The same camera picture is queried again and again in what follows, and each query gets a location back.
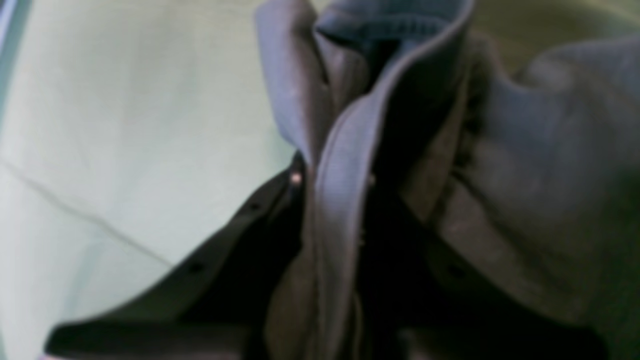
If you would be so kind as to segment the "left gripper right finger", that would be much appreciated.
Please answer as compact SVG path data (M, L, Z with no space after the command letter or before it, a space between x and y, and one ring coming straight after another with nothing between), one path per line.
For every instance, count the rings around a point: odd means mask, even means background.
M583 187L455 174L419 219L371 177L359 264L367 360L606 360L581 325L586 278L551 244L575 227Z

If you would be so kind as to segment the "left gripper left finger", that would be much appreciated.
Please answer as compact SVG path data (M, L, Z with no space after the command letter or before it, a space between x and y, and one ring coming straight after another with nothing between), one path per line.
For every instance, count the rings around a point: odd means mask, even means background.
M46 360L267 360L266 313L301 248L306 165L297 153L229 222L132 300L55 326Z

